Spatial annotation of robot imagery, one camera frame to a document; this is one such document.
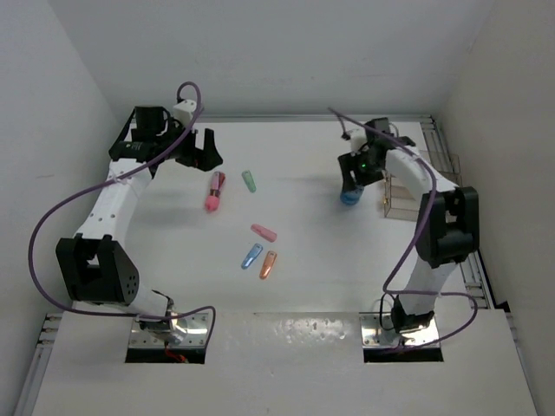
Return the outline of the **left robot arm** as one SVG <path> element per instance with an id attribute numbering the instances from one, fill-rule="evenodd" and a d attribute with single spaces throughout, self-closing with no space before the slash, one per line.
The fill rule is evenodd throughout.
<path id="1" fill-rule="evenodd" d="M 108 186 L 75 235 L 55 248 L 71 300 L 131 314 L 142 330 L 172 346 L 186 339 L 187 321 L 169 296 L 141 281 L 125 239 L 140 196 L 164 161 L 202 172 L 222 165 L 213 130 L 205 130 L 203 147 L 195 145 L 190 123 L 197 107 L 193 100 L 179 101 L 172 110 L 136 107 L 108 151 Z"/>

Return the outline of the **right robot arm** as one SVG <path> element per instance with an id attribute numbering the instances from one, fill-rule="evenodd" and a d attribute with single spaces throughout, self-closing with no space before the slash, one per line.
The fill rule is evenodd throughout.
<path id="1" fill-rule="evenodd" d="M 447 278 L 479 249 L 479 195 L 472 186 L 461 187 L 444 177 L 409 137 L 393 134 L 388 118 L 343 129 L 342 138 L 349 144 L 349 151 L 337 159 L 345 205 L 356 205 L 364 189 L 387 173 L 419 204 L 415 234 L 406 249 L 417 254 L 411 277 L 403 290 L 387 284 L 382 290 L 394 299 L 390 319 L 396 333 L 426 327 Z"/>

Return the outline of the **orange stapler case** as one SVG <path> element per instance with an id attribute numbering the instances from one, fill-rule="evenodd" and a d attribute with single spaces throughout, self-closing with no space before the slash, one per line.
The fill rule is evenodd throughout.
<path id="1" fill-rule="evenodd" d="M 269 250 L 266 253 L 263 264 L 262 264 L 262 267 L 261 267 L 261 270 L 259 272 L 259 278 L 261 280 L 265 280 L 269 277 L 269 275 L 270 275 L 270 273 L 271 273 L 271 271 L 274 267 L 274 264 L 277 260 L 277 257 L 278 257 L 278 254 L 273 250 Z"/>

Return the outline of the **blue tape jar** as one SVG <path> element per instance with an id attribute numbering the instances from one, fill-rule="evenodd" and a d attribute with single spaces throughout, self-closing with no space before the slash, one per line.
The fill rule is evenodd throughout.
<path id="1" fill-rule="evenodd" d="M 361 186 L 357 186 L 351 191 L 342 191 L 340 193 L 340 201 L 347 206 L 356 205 L 360 201 L 363 191 L 364 188 Z"/>

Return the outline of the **pink marker tube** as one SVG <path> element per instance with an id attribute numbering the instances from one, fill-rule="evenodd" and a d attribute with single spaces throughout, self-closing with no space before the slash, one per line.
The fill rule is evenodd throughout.
<path id="1" fill-rule="evenodd" d="M 225 186 L 225 179 L 226 176 L 223 172 L 216 171 L 213 173 L 204 204 L 207 212 L 215 212 L 219 208 L 221 193 Z"/>

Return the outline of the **green stapler case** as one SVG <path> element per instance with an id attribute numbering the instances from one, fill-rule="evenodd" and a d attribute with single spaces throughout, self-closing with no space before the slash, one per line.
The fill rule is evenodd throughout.
<path id="1" fill-rule="evenodd" d="M 251 174 L 251 171 L 250 170 L 242 171 L 241 177 L 242 177 L 243 181 L 245 182 L 245 185 L 246 185 L 247 189 L 249 190 L 249 192 L 254 193 L 257 190 L 257 186 L 256 186 L 255 180 L 254 180 L 254 178 Z"/>

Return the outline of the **pink stapler case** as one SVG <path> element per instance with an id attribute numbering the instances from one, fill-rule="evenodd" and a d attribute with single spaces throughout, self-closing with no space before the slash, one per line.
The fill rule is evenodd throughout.
<path id="1" fill-rule="evenodd" d="M 269 230 L 268 228 L 260 224 L 253 224 L 251 226 L 251 230 L 255 232 L 257 235 L 259 235 L 261 238 L 263 238 L 264 240 L 271 243 L 275 242 L 278 236 L 276 232 Z"/>

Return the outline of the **blue stapler case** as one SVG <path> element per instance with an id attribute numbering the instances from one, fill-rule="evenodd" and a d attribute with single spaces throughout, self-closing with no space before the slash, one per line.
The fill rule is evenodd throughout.
<path id="1" fill-rule="evenodd" d="M 241 263 L 241 269 L 247 270 L 248 268 L 250 268 L 251 265 L 257 260 L 263 249 L 264 248 L 261 244 L 254 244 L 243 259 Z"/>

